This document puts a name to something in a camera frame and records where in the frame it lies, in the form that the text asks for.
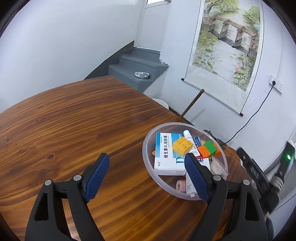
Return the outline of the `orange green toy block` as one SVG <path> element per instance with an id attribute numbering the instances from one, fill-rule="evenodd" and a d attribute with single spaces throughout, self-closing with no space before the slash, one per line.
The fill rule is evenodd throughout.
<path id="1" fill-rule="evenodd" d="M 212 141 L 205 142 L 205 144 L 198 147 L 197 150 L 204 158 L 210 158 L 212 156 L 220 157 L 222 155 L 219 147 Z"/>

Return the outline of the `yellow toy block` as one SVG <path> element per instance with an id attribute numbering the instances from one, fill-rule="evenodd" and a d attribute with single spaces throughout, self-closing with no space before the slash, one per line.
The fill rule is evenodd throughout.
<path id="1" fill-rule="evenodd" d="M 180 156 L 185 156 L 191 151 L 193 143 L 187 140 L 185 137 L 180 137 L 173 142 L 172 150 L 178 153 Z"/>

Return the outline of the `white medicine box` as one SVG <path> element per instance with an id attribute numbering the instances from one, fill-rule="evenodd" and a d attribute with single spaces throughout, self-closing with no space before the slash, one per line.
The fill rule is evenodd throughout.
<path id="1" fill-rule="evenodd" d="M 173 142 L 182 136 L 181 133 L 156 134 L 154 171 L 159 176 L 185 175 L 184 156 L 181 156 L 172 149 Z"/>

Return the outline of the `blue white toothpaste tube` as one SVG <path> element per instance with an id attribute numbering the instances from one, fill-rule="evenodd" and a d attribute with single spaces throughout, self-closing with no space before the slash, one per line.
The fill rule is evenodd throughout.
<path id="1" fill-rule="evenodd" d="M 202 140 L 199 137 L 194 137 L 194 141 L 197 147 L 200 147 L 202 145 Z"/>

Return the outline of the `pink tape roll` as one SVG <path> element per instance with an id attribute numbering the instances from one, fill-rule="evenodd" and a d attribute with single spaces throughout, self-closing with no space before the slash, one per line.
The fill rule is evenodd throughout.
<path id="1" fill-rule="evenodd" d="M 176 190 L 178 192 L 186 193 L 187 185 L 186 185 L 186 180 L 185 179 L 181 179 L 181 180 L 178 180 L 176 182 Z"/>

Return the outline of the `clear plastic bowl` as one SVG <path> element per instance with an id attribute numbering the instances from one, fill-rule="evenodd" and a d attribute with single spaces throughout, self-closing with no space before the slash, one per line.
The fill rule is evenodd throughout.
<path id="1" fill-rule="evenodd" d="M 171 195 L 185 199 L 185 200 L 200 200 L 198 194 L 196 193 L 194 186 L 186 179 L 184 176 L 159 176 L 154 171 L 154 156 L 155 156 L 155 146 L 156 146 L 156 134 L 157 133 L 181 133 L 183 135 L 184 130 L 188 130 L 192 137 L 199 137 L 202 140 L 202 143 L 207 141 L 212 141 L 215 144 L 218 144 L 217 141 L 211 137 L 205 131 L 197 129 L 193 125 L 187 123 L 163 123 L 155 128 L 153 128 L 145 137 L 143 146 L 142 146 L 142 157 L 147 171 L 153 180 L 166 192 Z M 176 182 L 178 180 L 185 179 L 187 190 L 186 193 L 178 192 L 176 190 Z"/>

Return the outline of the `white ointment tube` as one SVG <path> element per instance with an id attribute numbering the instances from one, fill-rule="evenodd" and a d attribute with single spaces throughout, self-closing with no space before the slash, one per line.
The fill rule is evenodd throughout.
<path id="1" fill-rule="evenodd" d="M 190 153 L 193 153 L 195 157 L 199 157 L 200 156 L 200 153 L 197 149 L 197 146 L 193 140 L 193 137 L 192 135 L 190 134 L 190 132 L 188 130 L 184 130 L 183 132 L 183 135 L 185 137 L 186 140 L 190 141 L 192 143 L 192 148 L 191 150 L 189 151 Z"/>

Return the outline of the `wooden stick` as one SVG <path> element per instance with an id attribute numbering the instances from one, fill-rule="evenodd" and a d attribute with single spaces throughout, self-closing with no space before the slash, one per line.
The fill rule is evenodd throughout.
<path id="1" fill-rule="evenodd" d="M 190 104 L 186 107 L 186 109 L 180 115 L 180 118 L 183 118 L 184 115 L 191 109 L 191 107 L 196 103 L 196 101 L 201 97 L 201 95 L 205 92 L 204 89 L 201 89 L 200 92 L 195 96 L 195 98 L 190 102 Z"/>

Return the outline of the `hanging scroll landscape painting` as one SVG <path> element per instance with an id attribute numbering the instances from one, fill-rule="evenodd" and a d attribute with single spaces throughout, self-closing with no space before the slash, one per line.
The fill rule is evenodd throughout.
<path id="1" fill-rule="evenodd" d="M 202 1 L 185 82 L 241 113 L 262 52 L 261 1 Z"/>

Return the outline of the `foil bowl on stair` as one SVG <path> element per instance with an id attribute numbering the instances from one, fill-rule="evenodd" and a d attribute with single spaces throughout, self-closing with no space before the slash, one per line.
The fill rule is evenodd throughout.
<path id="1" fill-rule="evenodd" d="M 150 74 L 147 72 L 135 72 L 134 76 L 139 79 L 149 79 Z"/>

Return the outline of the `grey staircase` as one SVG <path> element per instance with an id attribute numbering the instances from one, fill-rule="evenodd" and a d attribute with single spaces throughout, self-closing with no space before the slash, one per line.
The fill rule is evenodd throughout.
<path id="1" fill-rule="evenodd" d="M 132 41 L 104 60 L 85 79 L 109 75 L 143 93 L 169 67 L 161 63 L 160 53 L 158 50 L 135 47 Z M 134 76 L 135 72 L 147 72 L 150 77 L 139 79 Z"/>

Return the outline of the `white wall socket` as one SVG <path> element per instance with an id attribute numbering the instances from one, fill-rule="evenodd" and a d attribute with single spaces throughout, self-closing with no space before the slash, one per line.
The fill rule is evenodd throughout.
<path id="1" fill-rule="evenodd" d="M 274 76 L 271 75 L 269 84 L 275 88 L 280 94 L 283 93 L 284 85 L 282 82 L 277 80 Z"/>

